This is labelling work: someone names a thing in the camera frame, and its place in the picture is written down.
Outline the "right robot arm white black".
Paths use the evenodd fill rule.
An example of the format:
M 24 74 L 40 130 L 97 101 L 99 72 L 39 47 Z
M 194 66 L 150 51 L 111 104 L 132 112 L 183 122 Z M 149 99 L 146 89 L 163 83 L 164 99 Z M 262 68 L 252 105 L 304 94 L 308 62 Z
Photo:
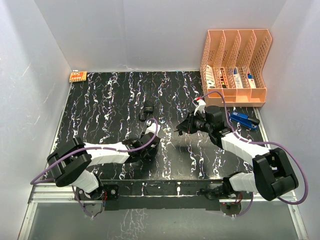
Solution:
M 235 172 L 224 177 L 222 185 L 211 190 L 216 195 L 233 199 L 240 192 L 259 193 L 265 200 L 272 201 L 299 186 L 283 149 L 269 149 L 238 139 L 225 125 L 223 113 L 218 106 L 205 107 L 204 114 L 199 111 L 189 112 L 176 130 L 180 135 L 195 134 L 198 131 L 207 133 L 215 146 L 252 166 L 252 173 Z

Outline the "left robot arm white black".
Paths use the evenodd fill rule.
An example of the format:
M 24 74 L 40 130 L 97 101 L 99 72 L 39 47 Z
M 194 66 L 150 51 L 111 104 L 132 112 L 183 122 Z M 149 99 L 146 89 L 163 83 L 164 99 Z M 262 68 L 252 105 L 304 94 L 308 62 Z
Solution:
M 57 187 L 74 186 L 92 199 L 99 200 L 105 193 L 103 184 L 97 174 L 87 170 L 88 167 L 102 164 L 129 164 L 150 159 L 158 153 L 161 139 L 148 132 L 138 138 L 129 138 L 113 144 L 91 144 L 75 137 L 47 157 L 52 166 L 64 156 L 72 154 L 50 169 Z

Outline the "black padlock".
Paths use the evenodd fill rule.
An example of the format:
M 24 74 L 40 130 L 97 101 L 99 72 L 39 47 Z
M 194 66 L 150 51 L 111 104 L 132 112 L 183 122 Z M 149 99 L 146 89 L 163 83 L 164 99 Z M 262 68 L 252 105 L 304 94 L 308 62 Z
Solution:
M 154 112 L 154 102 L 151 100 L 147 100 L 143 104 L 143 108 L 138 114 L 138 119 L 141 122 L 145 122 L 148 116 L 152 116 Z

